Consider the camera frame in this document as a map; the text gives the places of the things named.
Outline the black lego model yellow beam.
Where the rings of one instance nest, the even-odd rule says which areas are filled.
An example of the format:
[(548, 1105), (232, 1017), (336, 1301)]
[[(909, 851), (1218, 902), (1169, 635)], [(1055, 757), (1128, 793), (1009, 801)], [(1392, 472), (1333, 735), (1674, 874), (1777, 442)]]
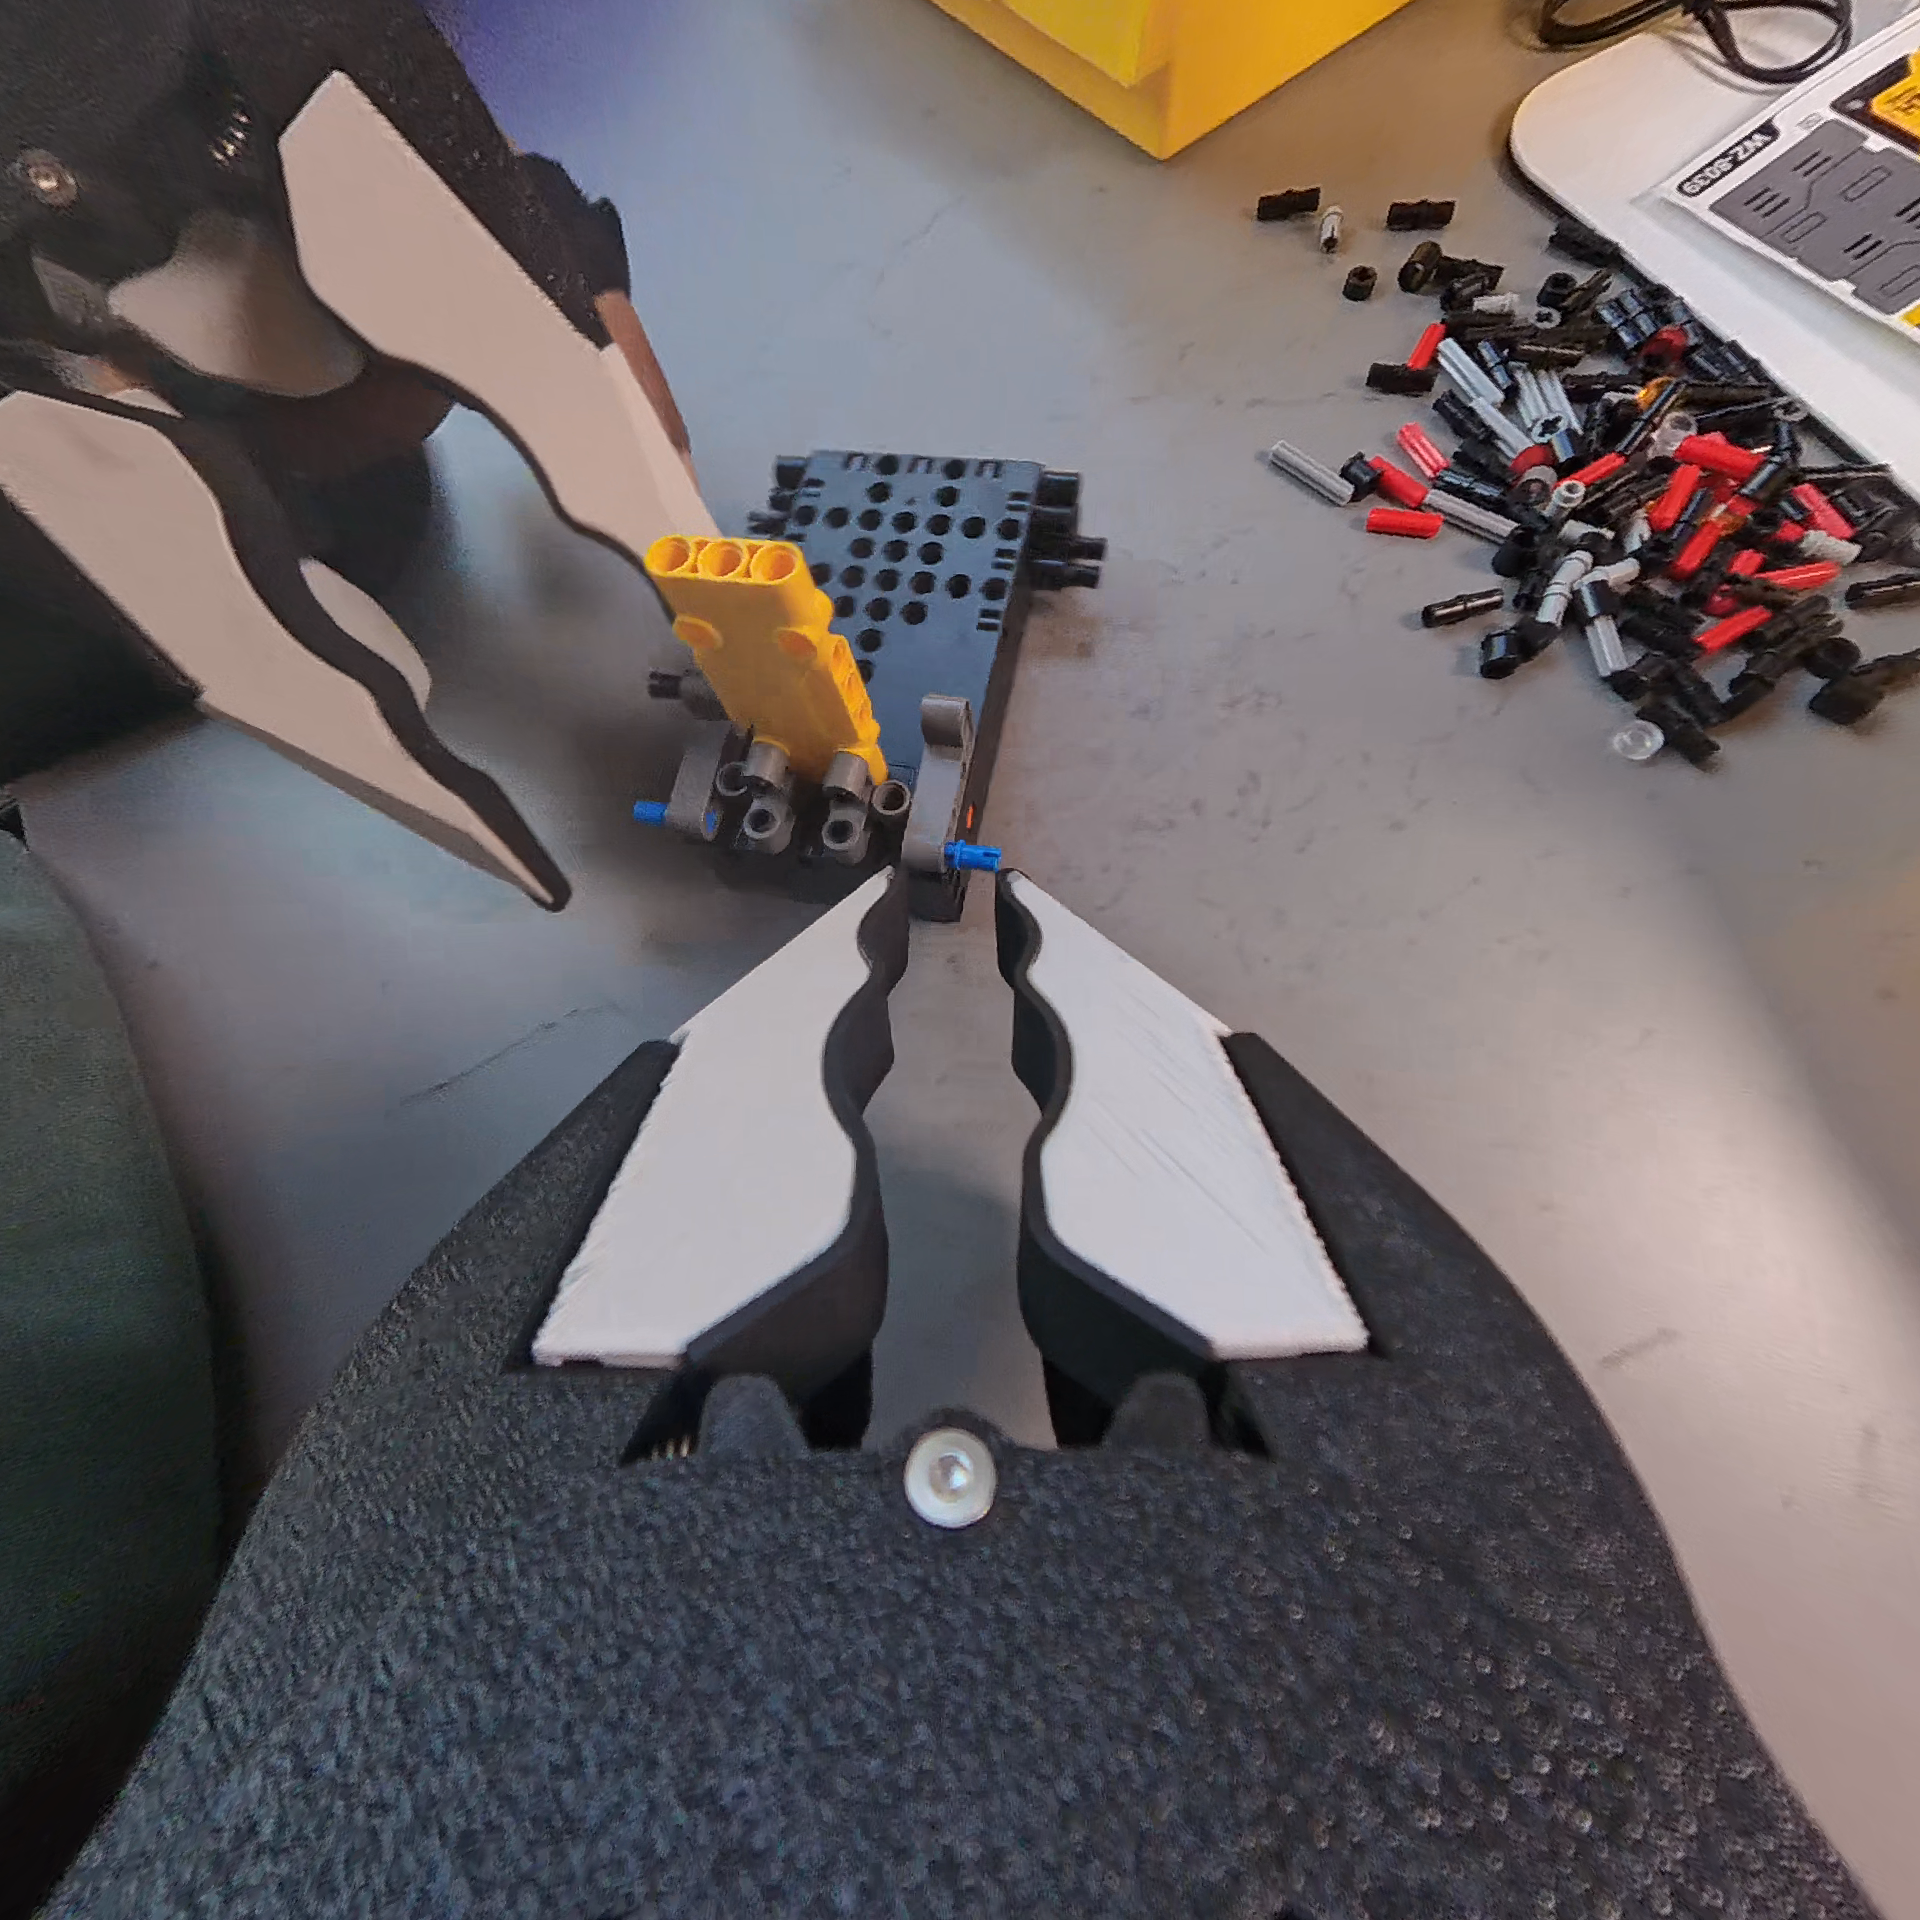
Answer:
[(955, 922), (1036, 594), (1091, 589), (1081, 476), (1030, 460), (817, 447), (739, 535), (641, 559), (686, 650), (648, 693), (694, 719), (669, 829), (831, 900), (879, 867)]

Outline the sticker sheet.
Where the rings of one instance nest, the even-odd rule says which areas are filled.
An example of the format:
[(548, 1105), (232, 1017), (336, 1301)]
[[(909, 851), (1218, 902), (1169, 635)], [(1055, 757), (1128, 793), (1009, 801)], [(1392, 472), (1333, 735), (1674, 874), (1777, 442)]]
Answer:
[(1657, 193), (1844, 307), (1916, 334), (1916, 15), (1749, 116)]

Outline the pile of loose lego pieces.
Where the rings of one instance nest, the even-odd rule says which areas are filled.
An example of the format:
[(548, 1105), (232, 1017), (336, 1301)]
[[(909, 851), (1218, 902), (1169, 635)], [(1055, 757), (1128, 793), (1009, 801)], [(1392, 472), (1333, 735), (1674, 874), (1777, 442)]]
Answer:
[(1537, 288), (1451, 252), (1451, 199), (1394, 199), (1413, 244), (1394, 281), (1436, 303), (1363, 390), (1420, 402), (1390, 451), (1331, 463), (1275, 442), (1268, 469), (1374, 535), (1488, 548), (1491, 588), (1427, 601), (1424, 629), (1477, 626), (1506, 681), (1578, 644), (1623, 707), (1612, 751), (1710, 766), (1720, 733), (1795, 687), (1862, 730), (1916, 693), (1916, 648), (1868, 652), (1866, 611), (1916, 611), (1916, 493), (1840, 438), (1620, 247), (1559, 217), (1575, 263)]

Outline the white stand base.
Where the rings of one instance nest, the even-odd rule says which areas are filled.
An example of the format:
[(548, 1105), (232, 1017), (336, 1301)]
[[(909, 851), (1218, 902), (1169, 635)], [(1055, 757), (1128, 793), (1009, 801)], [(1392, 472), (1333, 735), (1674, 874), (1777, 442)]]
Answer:
[(1667, 202), (1667, 179), (1711, 160), (1785, 96), (1785, 85), (1728, 70), (1700, 28), (1660, 26), (1536, 85), (1506, 144), (1524, 179), (1749, 351), (1814, 420), (1872, 462), (1911, 468), (1911, 334)]

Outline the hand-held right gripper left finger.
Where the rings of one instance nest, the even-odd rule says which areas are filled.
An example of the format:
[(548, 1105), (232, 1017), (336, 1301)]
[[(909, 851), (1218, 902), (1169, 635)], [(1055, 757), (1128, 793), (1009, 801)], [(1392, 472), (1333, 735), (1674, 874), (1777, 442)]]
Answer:
[(840, 1377), (888, 1233), (866, 1105), (894, 1063), (903, 876), (871, 876), (672, 1035), (634, 1142), (531, 1339), (542, 1368)]

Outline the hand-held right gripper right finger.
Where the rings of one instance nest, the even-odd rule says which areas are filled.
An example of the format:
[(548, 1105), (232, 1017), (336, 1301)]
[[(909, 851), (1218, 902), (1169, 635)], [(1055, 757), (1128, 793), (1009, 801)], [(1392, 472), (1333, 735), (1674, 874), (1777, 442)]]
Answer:
[(1021, 1154), (1019, 1312), (1059, 1373), (1205, 1373), (1370, 1343), (1232, 1032), (1030, 876), (995, 882)]

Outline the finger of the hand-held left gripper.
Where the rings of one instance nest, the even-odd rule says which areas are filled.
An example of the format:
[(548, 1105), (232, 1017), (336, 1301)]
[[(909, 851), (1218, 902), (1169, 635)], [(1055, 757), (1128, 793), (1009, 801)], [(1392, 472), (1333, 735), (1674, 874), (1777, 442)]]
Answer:
[(419, 837), (563, 909), (570, 882), (423, 712), (413, 644), (299, 553), (252, 460), (144, 404), (12, 390), (4, 497), (196, 689), (197, 707)]
[(485, 413), (571, 526), (636, 564), (668, 535), (718, 535), (621, 349), (563, 316), (343, 70), (277, 155), (307, 288)]

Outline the yellow storage bin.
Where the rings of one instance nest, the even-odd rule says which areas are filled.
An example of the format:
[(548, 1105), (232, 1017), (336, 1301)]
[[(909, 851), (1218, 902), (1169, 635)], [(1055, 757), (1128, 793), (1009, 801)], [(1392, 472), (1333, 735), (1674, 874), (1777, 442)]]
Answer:
[(1154, 160), (1255, 105), (1399, 1), (938, 1)]

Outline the person's left hand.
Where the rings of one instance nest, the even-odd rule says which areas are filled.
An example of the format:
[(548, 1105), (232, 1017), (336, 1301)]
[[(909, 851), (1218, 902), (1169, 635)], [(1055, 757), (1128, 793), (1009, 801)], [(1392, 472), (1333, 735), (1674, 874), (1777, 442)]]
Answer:
[(618, 348), (640, 390), (648, 397), (648, 404), (665, 431), (668, 442), (679, 455), (681, 463), (691, 469), (694, 455), (689, 430), (630, 293), (619, 288), (607, 288), (593, 296), (593, 310), (609, 342)]

